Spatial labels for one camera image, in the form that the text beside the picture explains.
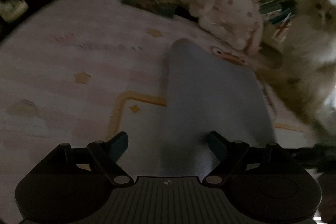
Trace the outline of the pink knitted garment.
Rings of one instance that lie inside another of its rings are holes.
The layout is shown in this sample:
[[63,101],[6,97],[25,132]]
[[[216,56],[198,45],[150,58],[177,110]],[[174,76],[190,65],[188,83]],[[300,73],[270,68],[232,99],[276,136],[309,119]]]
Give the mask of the pink knitted garment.
[[167,108],[151,146],[150,174],[204,178],[219,163],[207,145],[211,131],[253,147],[276,139],[251,69],[215,57],[186,38],[172,45],[168,65]]

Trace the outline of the pink cartoon table mat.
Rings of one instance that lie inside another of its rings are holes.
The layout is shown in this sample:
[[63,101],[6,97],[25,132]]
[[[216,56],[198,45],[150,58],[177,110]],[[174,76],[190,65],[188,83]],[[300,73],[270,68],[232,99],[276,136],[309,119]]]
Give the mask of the pink cartoon table mat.
[[[154,176],[169,52],[189,39],[253,71],[266,66],[202,31],[113,0],[59,0],[1,46],[1,217],[20,223],[313,223],[321,200],[301,168],[250,164],[233,180]],[[58,145],[128,135],[132,185],[59,185]]]

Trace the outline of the fluffy brown white cat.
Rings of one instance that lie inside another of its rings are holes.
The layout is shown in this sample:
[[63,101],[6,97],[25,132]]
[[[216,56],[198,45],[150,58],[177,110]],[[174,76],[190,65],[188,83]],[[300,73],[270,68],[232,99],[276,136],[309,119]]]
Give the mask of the fluffy brown white cat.
[[282,45],[281,65],[258,74],[287,109],[304,124],[319,128],[322,144],[335,145],[335,130],[323,121],[335,117],[335,4],[302,0]]

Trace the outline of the pink plush bunny toy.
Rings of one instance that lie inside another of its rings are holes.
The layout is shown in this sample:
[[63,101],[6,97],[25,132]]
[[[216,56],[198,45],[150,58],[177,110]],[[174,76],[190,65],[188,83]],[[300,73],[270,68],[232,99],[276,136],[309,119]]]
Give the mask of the pink plush bunny toy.
[[246,55],[260,49],[264,23],[254,0],[193,0],[190,15],[200,28]]

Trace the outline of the tape roll at edge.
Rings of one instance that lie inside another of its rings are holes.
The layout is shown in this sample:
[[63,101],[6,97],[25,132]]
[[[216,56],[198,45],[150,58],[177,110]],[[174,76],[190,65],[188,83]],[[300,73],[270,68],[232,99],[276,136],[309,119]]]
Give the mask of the tape roll at edge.
[[13,22],[22,16],[28,8],[28,4],[21,0],[1,2],[0,16],[5,22]]

